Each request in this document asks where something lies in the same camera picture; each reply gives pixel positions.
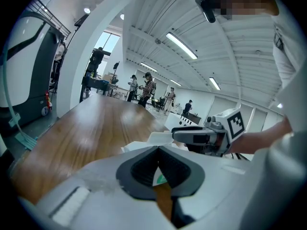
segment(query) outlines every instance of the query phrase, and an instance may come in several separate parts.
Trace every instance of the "black chair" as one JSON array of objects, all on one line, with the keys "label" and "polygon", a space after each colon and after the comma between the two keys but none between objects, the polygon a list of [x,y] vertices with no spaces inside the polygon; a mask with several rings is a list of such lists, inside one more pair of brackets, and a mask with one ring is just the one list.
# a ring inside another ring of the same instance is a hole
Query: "black chair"
[{"label": "black chair", "polygon": [[164,106],[164,101],[165,101],[165,99],[164,99],[164,98],[162,98],[162,97],[160,97],[160,99],[159,99],[158,103],[156,104],[156,106],[157,106],[156,111],[157,111],[157,112],[159,112],[159,111],[160,111],[160,109],[162,109],[162,108],[163,108],[163,106]]},{"label": "black chair", "polygon": [[156,108],[156,103],[155,103],[154,96],[152,97],[152,105],[153,105],[154,108]]}]

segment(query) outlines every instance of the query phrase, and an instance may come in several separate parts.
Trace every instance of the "wall-mounted light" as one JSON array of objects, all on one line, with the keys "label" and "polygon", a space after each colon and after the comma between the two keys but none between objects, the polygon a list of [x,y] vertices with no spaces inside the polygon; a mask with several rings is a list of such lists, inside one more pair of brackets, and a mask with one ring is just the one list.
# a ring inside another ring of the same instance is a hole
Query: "wall-mounted light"
[{"label": "wall-mounted light", "polygon": [[194,54],[194,52],[189,49],[188,46],[184,44],[179,38],[177,38],[174,34],[169,32],[166,34],[166,37],[172,40],[175,44],[177,44],[184,52],[186,52],[192,59],[197,59],[198,56]]},{"label": "wall-mounted light", "polygon": [[153,69],[152,67],[150,67],[150,66],[148,66],[148,65],[144,64],[143,62],[141,62],[140,64],[141,64],[142,66],[144,66],[144,67],[148,68],[149,70],[152,70],[152,71],[154,71],[154,72],[156,72],[156,71],[157,71],[156,69]]},{"label": "wall-mounted light", "polygon": [[179,86],[182,86],[180,83],[177,83],[177,82],[175,82],[174,80],[171,80],[171,79],[170,79],[170,81],[173,82],[173,83],[175,83],[175,84],[177,84],[177,85],[179,85]]},{"label": "wall-mounted light", "polygon": [[214,78],[209,78],[210,79],[210,81],[213,83],[213,85],[215,86],[215,88],[217,89],[217,90],[221,90],[220,89],[220,87],[217,85],[217,83],[216,83],[216,81],[215,81],[215,79]]},{"label": "wall-mounted light", "polygon": [[90,13],[90,12],[91,12],[91,10],[90,10],[89,8],[84,8],[84,12],[86,12],[86,13]]}]

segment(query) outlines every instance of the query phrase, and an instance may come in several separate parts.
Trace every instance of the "plaid shirt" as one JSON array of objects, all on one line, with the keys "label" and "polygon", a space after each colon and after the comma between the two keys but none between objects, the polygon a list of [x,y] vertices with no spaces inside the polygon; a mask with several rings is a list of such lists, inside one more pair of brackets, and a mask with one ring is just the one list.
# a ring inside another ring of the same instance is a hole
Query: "plaid shirt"
[{"label": "plaid shirt", "polygon": [[146,97],[149,96],[150,97],[150,92],[153,90],[154,88],[154,82],[150,81],[148,84],[145,85],[144,89],[143,89],[143,95],[142,97]]}]

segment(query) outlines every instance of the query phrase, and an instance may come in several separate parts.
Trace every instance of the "white ceiling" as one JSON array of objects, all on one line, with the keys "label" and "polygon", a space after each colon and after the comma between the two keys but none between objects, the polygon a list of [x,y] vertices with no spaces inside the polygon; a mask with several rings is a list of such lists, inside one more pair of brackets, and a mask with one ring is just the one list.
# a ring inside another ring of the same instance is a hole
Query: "white ceiling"
[{"label": "white ceiling", "polygon": [[[130,28],[127,60],[146,62],[157,73],[184,88],[218,92],[269,107],[281,81],[272,56],[270,16],[208,23],[194,0],[138,0]],[[198,59],[191,59],[166,38],[172,32]],[[220,91],[209,83],[214,77]]]}]

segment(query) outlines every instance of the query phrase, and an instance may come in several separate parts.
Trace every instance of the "wooden table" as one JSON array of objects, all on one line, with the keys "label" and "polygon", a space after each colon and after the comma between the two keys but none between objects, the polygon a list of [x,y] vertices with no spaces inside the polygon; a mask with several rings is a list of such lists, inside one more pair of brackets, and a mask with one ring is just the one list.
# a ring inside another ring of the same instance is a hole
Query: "wooden table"
[{"label": "wooden table", "polygon": [[164,130],[165,126],[141,105],[95,94],[37,141],[15,169],[13,184],[20,196],[35,204],[89,162],[118,155],[121,147],[147,141],[152,132]]}]

